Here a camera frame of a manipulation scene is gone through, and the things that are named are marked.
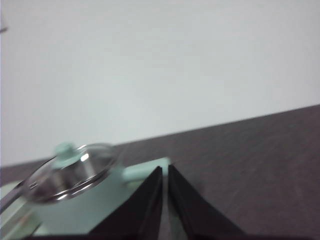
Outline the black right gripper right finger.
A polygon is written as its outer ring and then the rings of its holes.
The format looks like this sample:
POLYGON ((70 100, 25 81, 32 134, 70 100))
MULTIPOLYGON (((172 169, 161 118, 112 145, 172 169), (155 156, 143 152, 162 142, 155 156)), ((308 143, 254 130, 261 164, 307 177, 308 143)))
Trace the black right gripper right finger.
POLYGON ((174 229, 188 240, 245 240, 249 235, 207 202, 174 165, 168 166, 168 203, 174 229))

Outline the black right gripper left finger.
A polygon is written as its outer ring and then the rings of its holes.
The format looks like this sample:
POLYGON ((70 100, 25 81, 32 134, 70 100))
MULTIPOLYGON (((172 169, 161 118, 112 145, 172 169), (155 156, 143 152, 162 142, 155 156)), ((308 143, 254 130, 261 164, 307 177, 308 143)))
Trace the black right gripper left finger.
POLYGON ((122 205, 85 234, 31 235, 26 240, 157 240, 163 207, 163 171, 156 167, 122 205))

